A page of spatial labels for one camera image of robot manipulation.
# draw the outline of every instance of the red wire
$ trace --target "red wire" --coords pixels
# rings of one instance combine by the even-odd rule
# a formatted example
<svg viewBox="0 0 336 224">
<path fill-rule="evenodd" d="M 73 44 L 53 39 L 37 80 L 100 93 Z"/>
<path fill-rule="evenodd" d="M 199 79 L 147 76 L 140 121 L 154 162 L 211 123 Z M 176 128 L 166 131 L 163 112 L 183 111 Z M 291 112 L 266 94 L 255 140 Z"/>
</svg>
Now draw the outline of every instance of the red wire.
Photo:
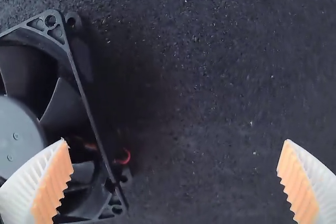
<svg viewBox="0 0 336 224">
<path fill-rule="evenodd" d="M 116 159 L 116 160 L 114 160 L 116 163 L 121 164 L 121 165 L 126 165 L 131 160 L 131 153 L 129 152 L 129 150 L 126 149 L 126 148 L 124 148 L 124 151 L 127 154 L 127 158 L 125 158 L 125 159 Z"/>
</svg>

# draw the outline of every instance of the fan mounting hole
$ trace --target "fan mounting hole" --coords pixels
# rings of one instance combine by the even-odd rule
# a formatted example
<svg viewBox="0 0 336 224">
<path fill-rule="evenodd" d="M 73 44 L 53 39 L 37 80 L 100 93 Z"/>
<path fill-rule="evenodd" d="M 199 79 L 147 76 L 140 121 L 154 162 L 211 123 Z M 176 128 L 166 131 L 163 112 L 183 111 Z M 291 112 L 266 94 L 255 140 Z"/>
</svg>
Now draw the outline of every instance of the fan mounting hole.
<svg viewBox="0 0 336 224">
<path fill-rule="evenodd" d="M 56 25 L 56 17 L 54 15 L 48 15 L 45 23 L 47 27 L 54 27 Z"/>
<path fill-rule="evenodd" d="M 67 24 L 71 27 L 74 28 L 76 25 L 76 19 L 74 17 L 68 18 Z"/>
<path fill-rule="evenodd" d="M 127 181 L 128 181 L 128 178 L 125 175 L 120 176 L 120 182 L 121 183 L 127 183 Z"/>
<path fill-rule="evenodd" d="M 121 215 L 123 212 L 123 209 L 121 206 L 118 206 L 118 205 L 114 205 L 112 207 L 112 213 L 114 213 L 115 215 Z"/>
</svg>

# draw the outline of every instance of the gray carpet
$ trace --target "gray carpet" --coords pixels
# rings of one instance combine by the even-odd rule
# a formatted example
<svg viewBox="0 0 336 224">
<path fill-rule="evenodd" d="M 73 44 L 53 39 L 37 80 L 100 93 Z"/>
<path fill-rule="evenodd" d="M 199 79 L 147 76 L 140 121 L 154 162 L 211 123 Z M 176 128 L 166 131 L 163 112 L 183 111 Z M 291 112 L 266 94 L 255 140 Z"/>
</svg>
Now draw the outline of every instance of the gray carpet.
<svg viewBox="0 0 336 224">
<path fill-rule="evenodd" d="M 291 138 L 336 171 L 335 0 L 0 0 L 1 30 L 75 10 L 110 50 L 131 145 L 120 223 L 294 223 Z"/>
</svg>

